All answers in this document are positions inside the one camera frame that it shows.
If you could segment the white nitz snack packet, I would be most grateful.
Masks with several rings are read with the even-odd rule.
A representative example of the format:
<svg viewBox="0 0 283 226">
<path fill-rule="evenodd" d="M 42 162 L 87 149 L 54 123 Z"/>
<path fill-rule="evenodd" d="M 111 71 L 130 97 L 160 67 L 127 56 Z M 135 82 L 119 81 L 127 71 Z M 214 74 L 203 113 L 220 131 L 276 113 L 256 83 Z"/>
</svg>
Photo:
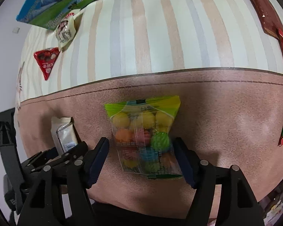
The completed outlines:
<svg viewBox="0 0 283 226">
<path fill-rule="evenodd" d="M 72 117 L 52 117 L 50 131 L 59 155 L 67 153 L 78 144 Z"/>
</svg>

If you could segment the colourful gumball bag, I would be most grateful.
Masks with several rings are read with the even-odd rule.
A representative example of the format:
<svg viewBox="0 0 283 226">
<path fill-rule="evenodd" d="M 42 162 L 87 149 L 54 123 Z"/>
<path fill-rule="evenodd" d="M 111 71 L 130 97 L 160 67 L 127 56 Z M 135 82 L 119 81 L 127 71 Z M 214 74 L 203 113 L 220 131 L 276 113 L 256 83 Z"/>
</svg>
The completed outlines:
<svg viewBox="0 0 283 226">
<path fill-rule="evenodd" d="M 182 177 L 169 136 L 180 104 L 174 95 L 104 105 L 124 172 L 149 179 Z"/>
</svg>

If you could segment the black device at bedside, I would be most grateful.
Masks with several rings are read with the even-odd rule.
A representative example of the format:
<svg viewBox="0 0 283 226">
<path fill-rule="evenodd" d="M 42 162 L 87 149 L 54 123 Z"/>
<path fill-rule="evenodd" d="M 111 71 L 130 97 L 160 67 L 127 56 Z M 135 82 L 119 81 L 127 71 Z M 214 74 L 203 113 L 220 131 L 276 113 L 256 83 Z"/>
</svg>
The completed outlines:
<svg viewBox="0 0 283 226">
<path fill-rule="evenodd" d="M 14 114 L 15 108 L 0 112 L 0 154 L 15 193 L 21 193 L 21 185 L 25 180 L 17 151 Z"/>
</svg>

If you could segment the red triangular snack packet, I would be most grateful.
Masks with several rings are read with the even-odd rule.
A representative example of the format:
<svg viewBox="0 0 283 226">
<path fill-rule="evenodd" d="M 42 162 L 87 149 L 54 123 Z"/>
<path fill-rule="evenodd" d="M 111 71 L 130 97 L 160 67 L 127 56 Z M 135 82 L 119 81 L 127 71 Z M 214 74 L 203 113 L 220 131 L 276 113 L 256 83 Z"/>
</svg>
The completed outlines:
<svg viewBox="0 0 283 226">
<path fill-rule="evenodd" d="M 58 47 L 50 47 L 34 53 L 34 58 L 43 73 L 44 80 L 48 80 L 59 54 Z"/>
</svg>

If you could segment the small white candy packet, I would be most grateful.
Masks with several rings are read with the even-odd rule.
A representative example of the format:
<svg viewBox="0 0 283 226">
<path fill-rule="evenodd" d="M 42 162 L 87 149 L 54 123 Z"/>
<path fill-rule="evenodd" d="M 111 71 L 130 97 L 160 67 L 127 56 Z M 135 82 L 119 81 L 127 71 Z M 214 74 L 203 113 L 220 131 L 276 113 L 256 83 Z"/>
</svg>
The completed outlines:
<svg viewBox="0 0 283 226">
<path fill-rule="evenodd" d="M 55 30 L 55 37 L 58 41 L 59 51 L 62 51 L 68 43 L 73 40 L 76 29 L 75 29 L 75 20 L 73 19 L 74 14 L 70 13 L 66 15 L 58 24 Z"/>
</svg>

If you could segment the dark red snack packet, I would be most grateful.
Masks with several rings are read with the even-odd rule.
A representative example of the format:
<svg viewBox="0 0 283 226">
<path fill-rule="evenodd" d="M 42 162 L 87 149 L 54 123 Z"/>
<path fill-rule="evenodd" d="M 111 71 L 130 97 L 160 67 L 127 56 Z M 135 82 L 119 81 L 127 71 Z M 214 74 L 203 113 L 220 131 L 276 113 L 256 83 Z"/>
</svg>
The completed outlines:
<svg viewBox="0 0 283 226">
<path fill-rule="evenodd" d="M 261 23 L 263 31 L 280 40 L 283 34 L 283 24 L 275 8 L 269 0 L 250 0 Z"/>
</svg>

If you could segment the wall socket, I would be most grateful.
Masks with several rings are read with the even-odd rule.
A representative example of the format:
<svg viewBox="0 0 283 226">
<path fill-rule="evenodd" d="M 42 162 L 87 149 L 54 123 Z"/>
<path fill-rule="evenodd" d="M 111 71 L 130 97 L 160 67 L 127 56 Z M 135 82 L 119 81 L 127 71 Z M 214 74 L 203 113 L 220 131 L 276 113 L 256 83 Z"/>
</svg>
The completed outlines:
<svg viewBox="0 0 283 226">
<path fill-rule="evenodd" d="M 15 28 L 13 28 L 13 33 L 14 34 L 18 34 L 19 33 L 19 31 L 20 31 L 20 28 L 19 27 L 15 27 Z"/>
</svg>

